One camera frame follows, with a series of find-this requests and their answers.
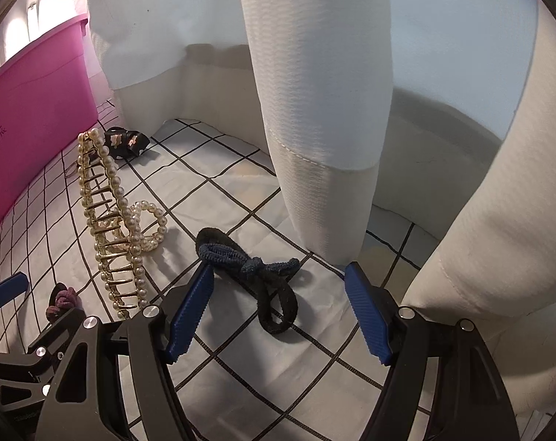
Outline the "pearl hair claw clip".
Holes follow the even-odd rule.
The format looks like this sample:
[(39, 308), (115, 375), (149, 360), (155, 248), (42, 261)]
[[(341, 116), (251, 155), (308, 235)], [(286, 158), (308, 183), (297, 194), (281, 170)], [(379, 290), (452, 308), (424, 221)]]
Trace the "pearl hair claw clip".
[(80, 133), (78, 153), (81, 204), (100, 279), (117, 317), (127, 320), (148, 305), (143, 256), (163, 242), (167, 220), (153, 203), (129, 202), (104, 132)]

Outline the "black grid white bedsheet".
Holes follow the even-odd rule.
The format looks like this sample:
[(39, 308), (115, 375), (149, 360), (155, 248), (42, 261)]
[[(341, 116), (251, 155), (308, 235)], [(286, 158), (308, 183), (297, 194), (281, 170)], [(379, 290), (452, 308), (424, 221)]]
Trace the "black grid white bedsheet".
[[(26, 186), (0, 225), (0, 281), (26, 274), (29, 290), (0, 309), (0, 351), (23, 351), (46, 326), (56, 283), (74, 288), (90, 315), (114, 309), (97, 272), (68, 144)], [(171, 119), (146, 152), (121, 163), (130, 201), (152, 202), (167, 219), (164, 242), (145, 260), (158, 301), (196, 269), (194, 240), (225, 231), (265, 262), (300, 260), (292, 279), (295, 327), (272, 337), (245, 289), (217, 277), (187, 354), (169, 369), (200, 440), (356, 440), (386, 368), (369, 354), (342, 272), (305, 248), (287, 213), (274, 167), (260, 149), (203, 122)]]

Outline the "pink plastic storage bin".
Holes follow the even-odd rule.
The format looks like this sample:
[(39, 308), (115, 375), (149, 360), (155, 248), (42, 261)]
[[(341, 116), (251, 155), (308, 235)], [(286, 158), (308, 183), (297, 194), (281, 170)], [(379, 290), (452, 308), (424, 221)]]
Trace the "pink plastic storage bin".
[(97, 120), (83, 55), (87, 23), (72, 17), (0, 67), (0, 223), (41, 169)]

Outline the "white blue curtain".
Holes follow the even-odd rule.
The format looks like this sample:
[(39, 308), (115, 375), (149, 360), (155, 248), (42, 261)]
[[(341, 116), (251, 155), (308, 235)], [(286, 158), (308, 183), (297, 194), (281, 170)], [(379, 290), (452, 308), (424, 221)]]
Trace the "white blue curtain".
[(404, 301), (467, 316), (516, 412), (556, 403), (556, 17), (546, 0), (88, 0), (133, 129), (270, 153), (303, 245), (359, 255), (374, 205), (439, 238)]

